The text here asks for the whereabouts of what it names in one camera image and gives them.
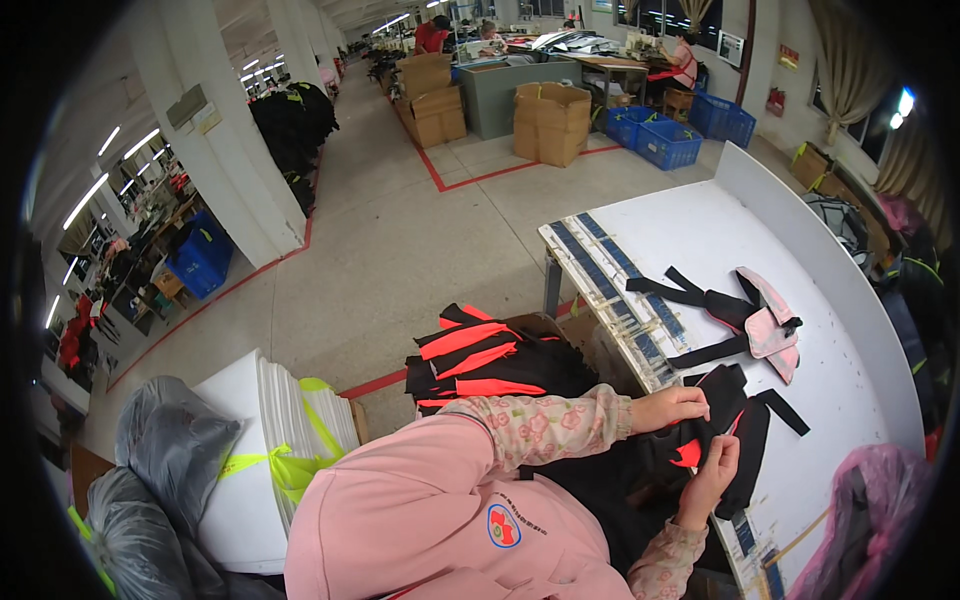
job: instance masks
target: gray plastic bag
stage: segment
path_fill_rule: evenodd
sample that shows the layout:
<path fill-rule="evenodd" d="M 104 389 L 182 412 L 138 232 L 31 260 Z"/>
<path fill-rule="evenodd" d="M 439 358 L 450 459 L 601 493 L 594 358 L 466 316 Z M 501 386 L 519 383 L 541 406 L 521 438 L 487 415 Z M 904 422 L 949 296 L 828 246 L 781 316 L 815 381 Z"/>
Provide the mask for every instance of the gray plastic bag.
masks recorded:
<path fill-rule="evenodd" d="M 120 600 L 194 598 L 170 520 L 128 468 L 107 471 L 86 494 L 93 561 L 113 580 Z"/>
<path fill-rule="evenodd" d="M 241 423 L 214 412 L 176 377 L 134 391 L 120 411 L 115 453 L 154 495 L 177 531 L 196 538 L 206 500 Z"/>

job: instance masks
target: factory floor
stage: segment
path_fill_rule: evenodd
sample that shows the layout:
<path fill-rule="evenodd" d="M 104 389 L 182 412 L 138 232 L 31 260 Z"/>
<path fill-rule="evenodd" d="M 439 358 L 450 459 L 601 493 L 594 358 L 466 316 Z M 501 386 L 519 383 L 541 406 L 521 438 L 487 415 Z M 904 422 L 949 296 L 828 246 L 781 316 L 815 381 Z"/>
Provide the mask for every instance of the factory floor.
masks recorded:
<path fill-rule="evenodd" d="M 710 179 L 723 149 L 705 140 L 697 164 L 663 172 L 627 150 L 603 151 L 614 144 L 594 133 L 594 152 L 565 169 L 536 165 L 457 186 L 526 162 L 513 156 L 513 138 L 470 135 L 424 151 L 424 159 L 365 69 L 354 64 L 341 84 L 341 129 L 324 147 L 309 247 L 260 272 L 238 252 L 227 293 L 161 325 L 110 375 L 98 372 L 83 445 L 113 459 L 120 408 L 150 377 L 174 375 L 194 386 L 261 348 L 295 377 L 319 377 L 343 391 L 402 369 L 416 350 L 411 338 L 436 331 L 437 314 L 451 302 L 495 317 L 538 311 L 539 226 Z M 755 136 L 748 152 L 802 191 L 772 144 Z M 561 300 L 573 297 L 565 281 Z M 414 415 L 402 383 L 358 401 L 373 437 Z"/>

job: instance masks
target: pink plastic bag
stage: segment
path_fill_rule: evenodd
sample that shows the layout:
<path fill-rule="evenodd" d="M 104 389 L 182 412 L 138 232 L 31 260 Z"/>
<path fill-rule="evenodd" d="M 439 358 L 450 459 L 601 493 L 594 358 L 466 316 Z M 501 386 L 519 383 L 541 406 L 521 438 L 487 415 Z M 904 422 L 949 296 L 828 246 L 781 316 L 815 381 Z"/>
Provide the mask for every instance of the pink plastic bag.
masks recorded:
<path fill-rule="evenodd" d="M 865 445 L 851 452 L 833 475 L 833 504 L 824 541 L 790 589 L 787 600 L 824 597 L 825 586 L 836 575 L 853 513 L 850 490 L 854 468 L 859 468 L 865 484 L 873 536 L 867 545 L 867 561 L 839 596 L 842 600 L 860 598 L 866 592 L 896 547 L 903 524 L 923 496 L 930 476 L 930 465 L 921 456 L 894 444 Z"/>

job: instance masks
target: wooden stool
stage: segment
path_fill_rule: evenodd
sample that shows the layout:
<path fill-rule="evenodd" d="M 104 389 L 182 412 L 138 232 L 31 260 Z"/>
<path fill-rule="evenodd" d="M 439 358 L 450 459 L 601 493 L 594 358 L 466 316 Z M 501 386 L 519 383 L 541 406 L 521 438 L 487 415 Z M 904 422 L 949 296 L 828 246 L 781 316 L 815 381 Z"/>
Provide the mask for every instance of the wooden stool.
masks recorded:
<path fill-rule="evenodd" d="M 686 121 L 686 113 L 690 112 L 690 107 L 693 106 L 693 97 L 696 95 L 697 92 L 668 87 L 666 92 L 663 93 L 663 114 L 678 123 Z M 681 110 L 686 111 L 683 117 L 680 115 Z"/>

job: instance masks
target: ceiling light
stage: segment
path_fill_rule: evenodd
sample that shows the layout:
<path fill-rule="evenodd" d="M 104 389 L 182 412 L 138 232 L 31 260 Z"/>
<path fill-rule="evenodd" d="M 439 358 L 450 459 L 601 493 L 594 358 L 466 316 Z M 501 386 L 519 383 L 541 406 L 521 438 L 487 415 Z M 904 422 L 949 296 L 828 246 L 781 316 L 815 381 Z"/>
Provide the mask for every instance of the ceiling light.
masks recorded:
<path fill-rule="evenodd" d="M 150 138 L 152 138 L 154 135 L 157 135 L 158 133 L 160 133 L 160 128 L 156 128 L 156 129 L 153 130 L 152 132 L 147 133 L 147 136 L 146 136 L 146 137 L 144 137 L 143 139 L 141 139 L 140 141 L 138 141 L 136 144 L 134 144 L 134 146 L 133 146 L 132 148 L 130 148 L 129 150 L 127 150 L 127 153 L 123 155 L 123 159 L 126 160 L 126 159 L 130 158 L 131 156 L 133 156 L 133 154 L 134 154 L 137 150 L 140 150 L 140 146 L 143 146 L 144 144 L 146 144 L 147 142 L 149 142 L 149 141 L 150 141 Z"/>
<path fill-rule="evenodd" d="M 903 93 L 900 95 L 900 106 L 897 108 L 897 111 L 906 116 L 910 114 L 910 111 L 913 110 L 913 92 L 910 91 L 909 87 L 903 89 Z"/>
<path fill-rule="evenodd" d="M 103 156 L 103 155 L 104 155 L 104 152 L 107 151 L 107 146 L 110 145 L 110 142 L 113 141 L 113 138 L 116 137 L 118 133 L 120 133 L 120 126 L 119 126 L 119 125 L 116 126 L 116 129 L 113 130 L 113 133 L 111 133 L 111 134 L 109 135 L 109 137 L 107 138 L 107 141 L 104 142 L 104 147 L 100 149 L 100 152 L 97 153 L 97 156 Z"/>
<path fill-rule="evenodd" d="M 381 26 L 377 27 L 376 29 L 373 30 L 373 32 L 376 33 L 376 32 L 378 32 L 378 31 L 380 31 L 381 29 L 387 29 L 388 27 L 390 27 L 390 26 L 393 25 L 394 23 L 397 23 L 398 21 L 402 21 L 403 19 L 407 18 L 408 16 L 410 16 L 410 13 L 402 14 L 402 15 L 400 15 L 399 17 L 397 17 L 396 19 L 394 19 L 393 21 L 390 21 L 389 23 L 386 23 L 386 24 L 384 24 L 384 25 L 381 25 Z"/>
<path fill-rule="evenodd" d="M 63 285 L 66 285 L 67 279 L 70 278 L 70 274 L 73 273 L 73 268 L 77 266 L 77 261 L 80 260 L 79 256 L 73 257 L 73 262 L 70 263 L 70 266 L 66 270 L 66 275 L 63 276 Z"/>
<path fill-rule="evenodd" d="M 60 301 L 60 294 L 57 294 L 57 297 L 54 298 L 54 305 L 50 307 L 50 314 L 47 315 L 47 324 L 43 326 L 44 329 L 50 328 L 50 322 L 54 320 L 54 311 L 57 310 L 57 302 Z"/>
<path fill-rule="evenodd" d="M 100 189 L 100 186 L 104 184 L 104 181 L 107 180 L 107 173 L 104 173 L 100 178 L 93 184 L 93 187 L 90 188 L 90 191 L 86 192 L 84 196 L 80 199 L 80 202 L 77 204 L 77 207 L 73 209 L 73 212 L 70 213 L 70 216 L 66 218 L 66 221 L 63 222 L 63 230 L 67 231 L 70 228 L 70 224 L 73 223 L 73 220 L 77 218 L 77 215 L 80 214 L 81 209 L 86 206 L 86 203 L 93 198 L 93 194 Z"/>

